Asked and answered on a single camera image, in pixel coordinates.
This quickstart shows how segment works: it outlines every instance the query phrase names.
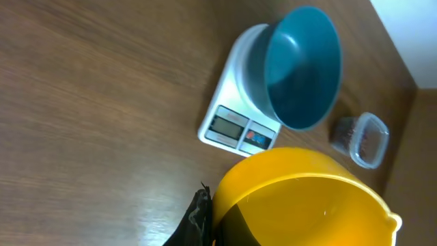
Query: yellow bowl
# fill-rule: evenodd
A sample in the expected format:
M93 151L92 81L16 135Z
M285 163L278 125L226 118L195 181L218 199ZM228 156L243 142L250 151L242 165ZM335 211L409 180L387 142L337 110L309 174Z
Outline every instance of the yellow bowl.
M213 226L229 245L395 245L402 225L382 198L329 156L276 148L222 179Z

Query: white digital scale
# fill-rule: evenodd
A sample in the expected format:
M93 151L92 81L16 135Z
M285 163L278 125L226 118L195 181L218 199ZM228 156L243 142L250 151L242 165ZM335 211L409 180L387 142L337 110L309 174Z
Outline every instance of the white digital scale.
M202 142L246 157L273 147L281 124L264 115L244 89L250 83L244 75L249 50L267 26L247 29L232 46L197 133Z

